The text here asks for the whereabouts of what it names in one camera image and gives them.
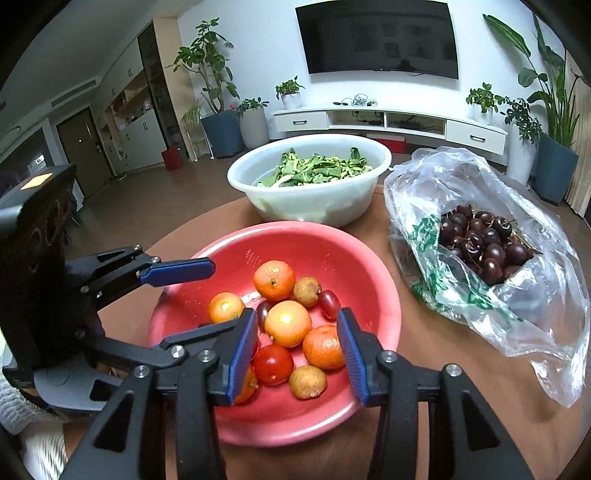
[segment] orange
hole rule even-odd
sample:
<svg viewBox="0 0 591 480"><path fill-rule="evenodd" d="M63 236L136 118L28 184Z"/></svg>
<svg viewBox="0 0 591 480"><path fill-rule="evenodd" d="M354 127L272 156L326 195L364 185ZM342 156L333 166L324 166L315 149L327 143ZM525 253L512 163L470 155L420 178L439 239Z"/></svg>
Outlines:
<svg viewBox="0 0 591 480"><path fill-rule="evenodd" d="M345 366L345 358L334 325L316 327L306 335L301 347L310 365L322 370L335 370Z"/></svg>
<svg viewBox="0 0 591 480"><path fill-rule="evenodd" d="M238 295L230 292L218 293L209 302L209 318L213 323L240 318L244 304Z"/></svg>
<svg viewBox="0 0 591 480"><path fill-rule="evenodd" d="M248 370L246 370L246 375L244 376L244 382L242 383L242 391L236 400L234 400L234 405L240 405L241 403L246 402L254 395L257 388L258 382L256 380L255 370L252 365L249 365Z"/></svg>
<svg viewBox="0 0 591 480"><path fill-rule="evenodd" d="M312 330L312 319L308 310L294 300L285 300L269 310L265 321L265 332L278 345L285 348L302 343Z"/></svg>
<svg viewBox="0 0 591 480"><path fill-rule="evenodd" d="M291 295L296 284L296 274L280 260L263 263L252 278L255 288L267 300L281 301Z"/></svg>

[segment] blue plant pot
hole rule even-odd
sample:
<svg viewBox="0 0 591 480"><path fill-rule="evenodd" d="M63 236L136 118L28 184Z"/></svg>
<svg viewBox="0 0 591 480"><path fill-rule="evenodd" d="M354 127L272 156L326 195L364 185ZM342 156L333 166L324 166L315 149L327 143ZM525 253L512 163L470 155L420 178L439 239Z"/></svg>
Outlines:
<svg viewBox="0 0 591 480"><path fill-rule="evenodd" d="M201 119L216 158L233 157L244 150L238 116L234 110L224 110Z"/></svg>
<svg viewBox="0 0 591 480"><path fill-rule="evenodd" d="M534 190L542 200L558 205L573 178L579 156L543 134L538 147Z"/></svg>

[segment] red grape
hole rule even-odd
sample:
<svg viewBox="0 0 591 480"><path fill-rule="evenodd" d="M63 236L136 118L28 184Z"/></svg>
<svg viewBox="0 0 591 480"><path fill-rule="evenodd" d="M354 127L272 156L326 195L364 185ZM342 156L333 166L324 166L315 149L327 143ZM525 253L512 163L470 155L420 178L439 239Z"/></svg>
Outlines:
<svg viewBox="0 0 591 480"><path fill-rule="evenodd" d="M287 348L273 343L258 351L252 367L259 382L264 385L279 385L289 379L294 361Z"/></svg>
<svg viewBox="0 0 591 480"><path fill-rule="evenodd" d="M269 300L263 300L256 308L256 316L258 318L259 328L262 332L265 331L265 321L267 319L267 315L269 315L269 310L271 310L273 305L274 303L270 302Z"/></svg>
<svg viewBox="0 0 591 480"><path fill-rule="evenodd" d="M330 290L323 290L318 295L320 310L329 320L336 320L340 310L340 302L336 295Z"/></svg>

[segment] television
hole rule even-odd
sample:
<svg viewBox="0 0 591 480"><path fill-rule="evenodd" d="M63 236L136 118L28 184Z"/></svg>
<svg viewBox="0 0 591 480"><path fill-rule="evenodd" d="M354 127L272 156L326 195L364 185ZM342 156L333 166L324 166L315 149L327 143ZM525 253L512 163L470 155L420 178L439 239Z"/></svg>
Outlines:
<svg viewBox="0 0 591 480"><path fill-rule="evenodd" d="M330 0L295 10L309 73L398 70L458 79L445 3Z"/></svg>

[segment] wooden table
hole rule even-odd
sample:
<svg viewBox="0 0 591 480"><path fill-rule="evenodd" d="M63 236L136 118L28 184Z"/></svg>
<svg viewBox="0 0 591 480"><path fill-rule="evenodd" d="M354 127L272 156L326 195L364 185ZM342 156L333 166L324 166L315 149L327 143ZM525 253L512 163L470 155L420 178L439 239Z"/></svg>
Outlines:
<svg viewBox="0 0 591 480"><path fill-rule="evenodd" d="M148 253L164 261L189 258L221 236L261 222L247 199L237 200L187 222ZM504 357L468 327L439 316L417 301L392 256L387 240L388 223L379 187L369 210L344 230L379 255L396 283L402 308L398 352L421 367L441 369L448 363L459 364L495 410L536 479L556 479L589 428L589 397L583 394L572 408L561 407L546 396L527 358ZM160 291L141 287L103 309L100 316L107 335L145 346L148 322ZM331 432L299 445L276 449L223 445L228 478L365 479L377 421L378 410L366 409ZM69 445L75 437L76 432L67 438ZM169 445L168 449L168 477L174 478L174 448ZM424 408L420 410L417 466L417 478L426 479L428 422Z"/></svg>

